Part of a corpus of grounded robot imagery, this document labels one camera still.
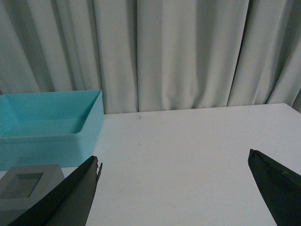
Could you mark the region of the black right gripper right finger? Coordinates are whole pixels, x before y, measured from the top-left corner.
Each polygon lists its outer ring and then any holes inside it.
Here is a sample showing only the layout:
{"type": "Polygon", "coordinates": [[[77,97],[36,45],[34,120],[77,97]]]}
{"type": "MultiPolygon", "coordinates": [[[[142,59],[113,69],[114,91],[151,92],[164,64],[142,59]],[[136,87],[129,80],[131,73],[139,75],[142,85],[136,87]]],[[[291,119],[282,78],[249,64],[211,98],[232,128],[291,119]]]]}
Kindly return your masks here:
{"type": "Polygon", "coordinates": [[[248,166],[278,226],[301,224],[301,176],[264,153],[251,149],[248,166]]]}

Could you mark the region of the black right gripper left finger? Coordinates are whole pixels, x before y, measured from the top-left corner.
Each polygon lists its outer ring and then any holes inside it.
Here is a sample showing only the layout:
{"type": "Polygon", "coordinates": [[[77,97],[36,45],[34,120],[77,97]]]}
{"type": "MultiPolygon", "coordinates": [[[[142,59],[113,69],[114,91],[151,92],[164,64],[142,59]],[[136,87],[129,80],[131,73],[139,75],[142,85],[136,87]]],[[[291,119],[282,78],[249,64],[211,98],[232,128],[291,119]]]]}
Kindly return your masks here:
{"type": "Polygon", "coordinates": [[[85,226],[102,166],[96,156],[90,156],[52,191],[9,225],[85,226]]]}

